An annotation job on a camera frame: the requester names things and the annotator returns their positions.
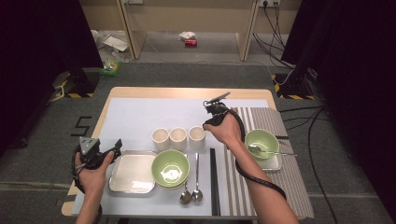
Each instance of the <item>gray carpet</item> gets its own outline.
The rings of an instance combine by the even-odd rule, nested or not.
[[[270,67],[272,72],[288,72]],[[75,128],[90,126],[87,136],[100,116],[106,98],[116,86],[248,88],[267,89],[275,96],[271,76],[265,66],[215,65],[187,63],[123,63],[115,77],[101,77],[92,98],[64,98],[49,105],[28,136],[28,147],[10,149],[0,159],[0,223],[73,223],[63,217],[62,202],[71,183],[70,160],[78,138],[83,133]],[[321,105],[320,100],[285,100],[275,96],[278,110]],[[282,113],[297,162],[315,209],[316,218],[302,223],[333,223],[329,207],[315,179],[308,152],[308,128],[292,128],[306,121],[316,109]],[[315,121],[311,148],[320,181],[328,194],[339,223],[392,223],[383,205],[359,166],[347,155],[338,133],[325,112]],[[45,183],[39,187],[25,182]],[[117,223],[116,218],[103,218],[102,223]]]

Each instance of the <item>person's left hand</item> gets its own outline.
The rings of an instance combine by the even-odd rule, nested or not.
[[[75,165],[81,165],[80,152],[76,153]],[[84,188],[85,193],[102,194],[106,183],[106,169],[113,161],[114,152],[110,151],[105,157],[102,165],[96,170],[82,168],[78,174],[78,180]]]

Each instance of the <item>hand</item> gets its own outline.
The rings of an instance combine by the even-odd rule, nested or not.
[[[81,154],[78,152],[75,158],[75,165],[81,165]],[[84,188],[85,193],[102,194],[106,184],[106,169],[108,165],[113,161],[114,152],[110,151],[102,165],[96,170],[89,170],[82,168],[78,174],[78,180]]]
[[[216,139],[227,147],[235,142],[242,142],[239,123],[231,113],[227,113],[223,122],[219,126],[206,124],[204,125],[204,128],[212,132]]]

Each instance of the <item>white plate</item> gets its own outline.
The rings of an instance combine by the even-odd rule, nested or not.
[[[151,164],[156,156],[152,151],[122,151],[109,181],[110,189],[125,193],[149,193],[155,186]]]
[[[282,168],[282,159],[279,155],[266,161],[257,161],[257,163],[263,170],[280,170]]]

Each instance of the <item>white cup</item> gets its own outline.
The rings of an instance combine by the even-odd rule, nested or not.
[[[171,148],[184,150],[187,147],[187,132],[183,128],[174,128],[170,132]]]
[[[169,149],[169,132],[165,128],[156,129],[151,135],[154,146],[159,151]]]
[[[195,126],[189,130],[189,144],[192,149],[198,150],[205,146],[206,132],[200,126]]]

